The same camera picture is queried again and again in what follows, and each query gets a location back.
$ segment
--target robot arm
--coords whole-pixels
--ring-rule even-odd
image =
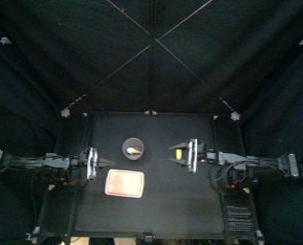
[[[169,160],[186,167],[190,173],[196,173],[197,161],[213,166],[216,174],[212,176],[212,183],[220,188],[234,187],[236,183],[272,172],[284,177],[303,179],[303,163],[294,154],[284,154],[273,159],[206,151],[197,139],[190,139],[188,143],[174,145],[169,149],[174,149],[176,155],[176,158]],[[182,159],[182,152],[186,154],[186,160]]]
[[[44,157],[13,157],[8,152],[0,150],[0,172],[7,169],[25,169],[37,170],[40,172],[49,172],[51,169],[57,169],[56,179],[68,181],[73,169],[81,167],[87,168],[87,180],[96,178],[96,169],[113,165],[113,162],[99,158],[95,147],[88,147],[83,150],[79,156],[72,158],[63,158],[55,153],[47,153]]]

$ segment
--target gray bowl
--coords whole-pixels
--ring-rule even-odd
[[[127,149],[132,147],[133,149],[136,149],[137,151],[140,151],[140,153],[137,154],[129,154],[127,152]],[[140,158],[140,156],[142,155],[142,151],[144,151],[144,144],[141,142],[140,139],[137,138],[129,138],[128,140],[125,140],[124,144],[123,144],[123,153],[125,155],[125,157],[129,160],[137,160]]]

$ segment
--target crossed wire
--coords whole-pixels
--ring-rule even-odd
[[[108,3],[124,14],[124,16],[134,23],[134,25],[148,34],[150,33],[141,27],[141,25],[137,24],[137,22],[132,19],[132,17],[125,14],[124,10],[120,9],[109,0],[107,0]],[[173,52],[168,49],[168,47],[164,45],[164,43],[160,41],[209,3],[212,0],[208,0],[158,38],[154,38],[154,41],[158,43],[158,45],[165,49],[165,51],[172,55],[172,57],[177,60],[177,62],[184,66],[184,68],[189,71],[189,73],[194,76],[194,78],[200,81],[202,85],[205,85],[204,80],[197,76],[197,74],[192,71],[192,69],[188,67],[188,65],[180,60],[180,58],[173,54]],[[93,89],[100,86],[124,67],[128,63],[131,63],[142,53],[144,51],[150,47],[148,45],[141,51],[136,53],[136,55],[128,59],[128,61],[113,70],[113,72],[93,86]],[[85,96],[87,93],[80,95],[72,103],[68,104],[65,109],[71,108]],[[217,93],[213,92],[216,97],[218,98],[220,102],[225,105],[225,107],[230,110],[230,112],[234,112],[233,108],[228,105],[226,101],[218,96]]]

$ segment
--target black backdrop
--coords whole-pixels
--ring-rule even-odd
[[[205,3],[0,1],[12,41],[0,44],[0,148],[52,151],[60,110],[84,94],[71,110],[229,113],[221,97],[241,114],[248,154],[303,155],[303,1]],[[20,198],[0,201],[13,224],[0,240],[32,224]],[[266,239],[303,244],[303,186],[264,185],[257,209]]]

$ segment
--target yellow label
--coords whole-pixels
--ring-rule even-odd
[[[181,149],[176,149],[176,159],[177,160],[181,159],[181,155],[182,155]]]

